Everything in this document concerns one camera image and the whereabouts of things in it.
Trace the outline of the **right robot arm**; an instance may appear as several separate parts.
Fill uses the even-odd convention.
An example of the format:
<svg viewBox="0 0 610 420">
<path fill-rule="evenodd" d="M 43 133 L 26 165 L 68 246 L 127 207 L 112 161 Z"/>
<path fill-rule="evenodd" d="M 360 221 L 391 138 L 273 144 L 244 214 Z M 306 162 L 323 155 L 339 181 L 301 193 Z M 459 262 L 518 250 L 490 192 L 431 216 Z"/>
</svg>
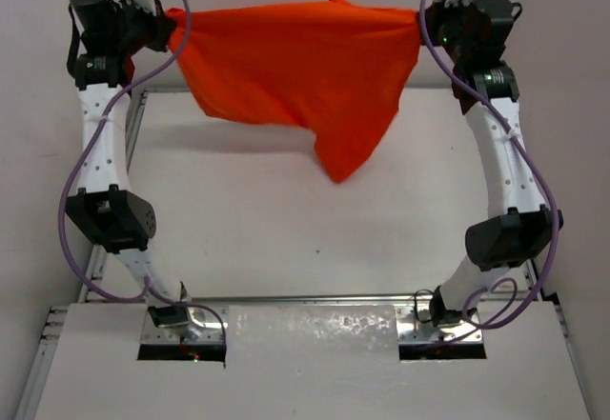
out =
<svg viewBox="0 0 610 420">
<path fill-rule="evenodd" d="M 486 220 L 465 232 L 464 259 L 433 292 L 436 327 L 471 317 L 480 296 L 537 257 L 563 224 L 522 156 L 519 87 L 502 59 L 521 12 L 510 0 L 434 0 L 419 15 L 422 43 L 444 48 L 454 64 L 452 92 L 475 136 L 488 201 Z"/>
</svg>

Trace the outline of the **orange t shirt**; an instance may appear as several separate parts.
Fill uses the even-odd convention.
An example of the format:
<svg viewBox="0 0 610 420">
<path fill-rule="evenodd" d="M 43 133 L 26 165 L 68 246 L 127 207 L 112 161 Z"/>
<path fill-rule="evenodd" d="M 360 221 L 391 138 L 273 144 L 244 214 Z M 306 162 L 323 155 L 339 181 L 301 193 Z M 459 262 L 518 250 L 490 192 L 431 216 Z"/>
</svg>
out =
<svg viewBox="0 0 610 420">
<path fill-rule="evenodd" d="M 337 183 L 390 128 L 420 50 L 415 10 L 347 0 L 167 14 L 169 49 L 208 116 L 310 130 Z"/>
</svg>

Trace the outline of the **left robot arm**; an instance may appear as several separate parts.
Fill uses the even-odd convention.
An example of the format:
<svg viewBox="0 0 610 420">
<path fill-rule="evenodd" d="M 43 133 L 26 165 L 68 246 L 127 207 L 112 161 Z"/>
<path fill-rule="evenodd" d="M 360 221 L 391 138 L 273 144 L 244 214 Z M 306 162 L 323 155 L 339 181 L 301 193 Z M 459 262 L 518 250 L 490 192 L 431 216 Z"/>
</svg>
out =
<svg viewBox="0 0 610 420">
<path fill-rule="evenodd" d="M 132 192 L 126 156 L 132 58 L 147 48 L 168 49 L 176 23 L 159 0 L 70 0 L 71 47 L 67 69 L 83 114 L 83 158 L 62 193 L 62 220 L 71 220 L 113 255 L 142 288 L 153 324 L 184 336 L 194 324 L 183 284 L 156 260 L 153 206 Z"/>
</svg>

